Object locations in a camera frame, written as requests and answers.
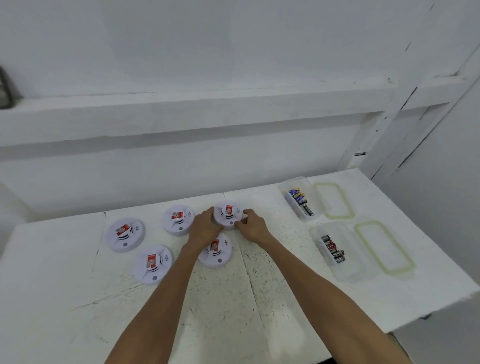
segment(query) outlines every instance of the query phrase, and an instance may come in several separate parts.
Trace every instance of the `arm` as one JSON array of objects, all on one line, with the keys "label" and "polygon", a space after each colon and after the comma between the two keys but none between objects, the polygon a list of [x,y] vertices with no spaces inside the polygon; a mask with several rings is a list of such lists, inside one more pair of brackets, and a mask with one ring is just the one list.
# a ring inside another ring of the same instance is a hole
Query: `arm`
[{"label": "arm", "polygon": [[411,364],[353,300],[280,244],[263,218],[251,209],[244,213],[248,217],[236,227],[271,256],[313,329],[339,364]]},{"label": "arm", "polygon": [[195,261],[223,229],[211,222],[212,214],[213,207],[195,217],[176,262],[122,333],[105,364],[168,363]]}]

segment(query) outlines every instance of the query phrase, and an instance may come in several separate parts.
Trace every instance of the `red label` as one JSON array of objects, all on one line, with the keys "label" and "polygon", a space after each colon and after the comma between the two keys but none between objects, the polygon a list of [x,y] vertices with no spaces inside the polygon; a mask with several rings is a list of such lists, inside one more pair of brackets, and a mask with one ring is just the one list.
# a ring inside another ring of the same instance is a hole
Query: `red label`
[{"label": "red label", "polygon": [[214,252],[218,252],[218,239],[213,240],[212,246],[210,247],[210,250],[213,250]]},{"label": "red label", "polygon": [[147,257],[147,269],[153,269],[156,267],[155,258],[156,254],[150,254]]},{"label": "red label", "polygon": [[121,228],[116,229],[115,231],[117,232],[117,235],[120,236],[128,230],[130,230],[130,226],[129,224],[125,224]]},{"label": "red label", "polygon": [[183,211],[180,212],[172,212],[172,220],[174,218],[182,218],[183,217]]}]

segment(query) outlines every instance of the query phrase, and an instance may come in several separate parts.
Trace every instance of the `white table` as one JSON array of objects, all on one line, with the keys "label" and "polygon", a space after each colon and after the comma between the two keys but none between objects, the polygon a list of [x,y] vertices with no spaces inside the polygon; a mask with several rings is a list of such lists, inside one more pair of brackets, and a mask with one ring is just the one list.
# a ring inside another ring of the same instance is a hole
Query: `white table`
[{"label": "white table", "polygon": [[[226,199],[265,217],[271,232],[317,273],[345,291],[385,332],[478,292],[480,287],[358,170],[309,178],[336,182],[357,210],[393,227],[417,263],[414,277],[383,273],[339,283],[277,185],[19,225],[0,261],[0,355],[5,363],[101,363],[154,287],[130,274],[136,250],[116,254],[102,243],[115,220],[142,220],[140,248],[164,244],[175,256],[187,237],[164,232],[175,204],[199,213]],[[231,261],[200,263],[190,279],[171,363],[313,364],[330,357],[276,265],[238,231]]]}]

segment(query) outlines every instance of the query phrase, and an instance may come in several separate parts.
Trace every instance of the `smoke detector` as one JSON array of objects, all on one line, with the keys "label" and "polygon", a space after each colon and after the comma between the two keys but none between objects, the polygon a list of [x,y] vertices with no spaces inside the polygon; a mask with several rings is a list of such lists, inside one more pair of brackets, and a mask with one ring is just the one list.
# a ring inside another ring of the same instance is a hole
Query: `smoke detector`
[{"label": "smoke detector", "polygon": [[173,259],[166,246],[150,246],[137,255],[132,273],[140,283],[159,283],[172,266]]},{"label": "smoke detector", "polygon": [[125,253],[139,246],[145,237],[145,226],[136,218],[122,218],[105,232],[104,241],[117,253]]},{"label": "smoke detector", "polygon": [[243,216],[242,207],[233,201],[224,201],[216,204],[213,210],[213,217],[217,223],[225,226],[225,229],[234,228],[235,221],[240,221]]},{"label": "smoke detector", "polygon": [[220,233],[209,247],[202,250],[198,260],[206,267],[222,267],[230,260],[231,255],[232,243],[224,233]]},{"label": "smoke detector", "polygon": [[163,216],[163,227],[174,236],[188,234],[192,225],[195,213],[186,205],[175,205],[165,211]]}]

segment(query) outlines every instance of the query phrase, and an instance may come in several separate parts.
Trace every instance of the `left hand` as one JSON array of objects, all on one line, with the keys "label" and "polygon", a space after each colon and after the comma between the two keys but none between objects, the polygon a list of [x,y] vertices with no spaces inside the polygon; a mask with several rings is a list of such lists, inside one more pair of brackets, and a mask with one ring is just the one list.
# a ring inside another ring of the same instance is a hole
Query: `left hand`
[{"label": "left hand", "polygon": [[212,221],[213,206],[205,210],[200,215],[195,216],[192,226],[190,226],[190,235],[185,248],[200,254],[202,249],[209,246],[213,240],[223,230],[222,225],[217,225]]}]

